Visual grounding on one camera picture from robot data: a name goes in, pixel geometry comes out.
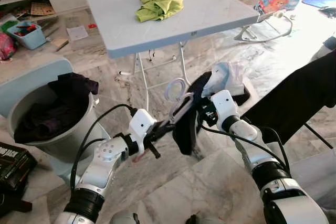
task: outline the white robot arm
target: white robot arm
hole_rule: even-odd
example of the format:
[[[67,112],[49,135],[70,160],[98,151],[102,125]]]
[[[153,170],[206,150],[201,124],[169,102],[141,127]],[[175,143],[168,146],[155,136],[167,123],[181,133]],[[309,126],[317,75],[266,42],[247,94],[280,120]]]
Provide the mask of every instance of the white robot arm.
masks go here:
[[[241,120],[230,92],[222,90],[209,102],[217,117],[220,131],[235,134],[268,149],[262,141],[261,131]],[[102,142],[95,150],[94,158],[76,185],[69,204],[55,224],[94,224],[103,205],[107,188],[114,171],[129,155],[141,155],[146,147],[155,154],[155,148],[144,139],[157,127],[157,121],[146,110],[140,109],[132,118],[128,135]],[[158,139],[167,131],[156,133]],[[315,201],[291,178],[286,168],[272,155],[233,139],[241,152],[245,166],[260,190],[264,202],[264,214],[268,224],[328,224],[328,220]],[[135,213],[115,216],[112,224],[140,224]]]

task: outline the marble floor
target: marble floor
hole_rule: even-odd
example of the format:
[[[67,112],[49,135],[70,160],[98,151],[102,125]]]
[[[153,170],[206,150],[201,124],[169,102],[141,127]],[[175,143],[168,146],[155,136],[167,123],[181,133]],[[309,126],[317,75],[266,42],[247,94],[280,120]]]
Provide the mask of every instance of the marble floor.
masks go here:
[[[220,61],[239,62],[253,90],[253,98],[242,108],[243,113],[259,98],[267,94],[283,78],[309,62],[321,43],[335,31],[335,22],[322,16],[316,9],[300,5],[294,14],[293,32],[283,38],[262,44],[249,44],[233,40],[239,28],[194,39],[185,47],[186,71],[189,80],[195,80],[204,71],[211,70]],[[66,36],[65,27],[92,22],[88,10],[59,17],[59,29],[51,38]],[[278,20],[270,20],[280,25]],[[257,34],[274,33],[267,24],[254,25]],[[23,48],[14,56],[13,62],[27,63],[36,57],[55,53],[50,44],[28,51]],[[145,67],[170,59],[178,52],[177,46],[155,50],[155,57],[142,53]],[[107,57],[98,30],[90,37],[69,43],[55,54],[67,58],[75,72],[99,82],[100,103],[97,114],[118,103],[128,103],[141,108],[144,103],[144,87],[140,73],[121,76],[120,70],[131,70],[132,57],[111,60]],[[0,65],[2,68],[11,64]],[[147,71],[149,85],[167,81],[181,75],[179,62],[163,66],[159,71]],[[150,113],[158,120],[167,116],[172,105],[163,97],[165,87],[150,91]],[[102,125],[113,135],[125,131],[129,116],[124,110],[110,114]],[[336,146],[335,109],[323,108],[309,123],[331,144]],[[0,119],[0,140],[13,143],[6,132],[6,120]],[[160,159],[145,155],[139,162],[131,160],[122,165],[111,186],[111,192],[97,223],[109,223],[117,211],[136,209],[144,223],[184,223],[198,211],[208,211],[227,220],[226,223],[265,223],[262,202],[252,179],[243,169],[239,153],[230,139],[220,135],[201,132],[198,137],[201,155],[187,157],[179,153],[172,137],[166,135],[157,143]],[[32,212],[11,212],[0,223],[52,223],[69,200],[69,188],[51,170],[48,156],[34,147],[26,147],[39,161],[29,177],[24,200],[33,202]],[[327,149],[306,129],[292,137],[285,145],[290,163],[325,152]],[[174,201],[180,195],[180,201]]]

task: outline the pink bag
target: pink bag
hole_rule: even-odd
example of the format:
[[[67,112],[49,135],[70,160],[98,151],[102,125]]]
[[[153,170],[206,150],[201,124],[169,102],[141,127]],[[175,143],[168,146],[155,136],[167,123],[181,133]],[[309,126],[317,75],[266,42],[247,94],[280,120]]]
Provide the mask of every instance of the pink bag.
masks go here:
[[[5,33],[0,33],[0,60],[8,60],[16,52],[16,46]]]

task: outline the gray bucket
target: gray bucket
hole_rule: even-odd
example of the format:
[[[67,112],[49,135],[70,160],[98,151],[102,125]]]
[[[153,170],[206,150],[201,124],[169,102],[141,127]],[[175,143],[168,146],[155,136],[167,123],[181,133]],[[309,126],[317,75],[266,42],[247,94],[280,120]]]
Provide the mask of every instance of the gray bucket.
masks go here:
[[[34,103],[50,104],[56,100],[57,96],[53,90],[44,85],[28,95],[23,97],[16,105],[13,106],[8,115],[8,131],[14,137],[14,132],[21,122],[22,117],[28,112]],[[37,141],[25,143],[26,145],[35,146],[49,155],[65,163],[73,163],[77,155],[78,148],[83,141],[87,131],[92,123],[97,119],[93,106],[95,104],[93,95],[89,94],[88,108],[82,119],[71,129],[47,141]],[[90,140],[102,138],[103,128],[99,123],[95,125],[87,143]],[[94,145],[89,146],[81,156],[81,160],[92,155]]]

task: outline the green towel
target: green towel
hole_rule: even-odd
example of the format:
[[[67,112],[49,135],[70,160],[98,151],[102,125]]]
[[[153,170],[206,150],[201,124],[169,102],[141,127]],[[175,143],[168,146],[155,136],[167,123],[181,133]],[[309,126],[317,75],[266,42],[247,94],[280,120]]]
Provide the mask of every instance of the green towel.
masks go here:
[[[140,0],[141,8],[137,11],[140,22],[163,20],[183,9],[183,0]]]

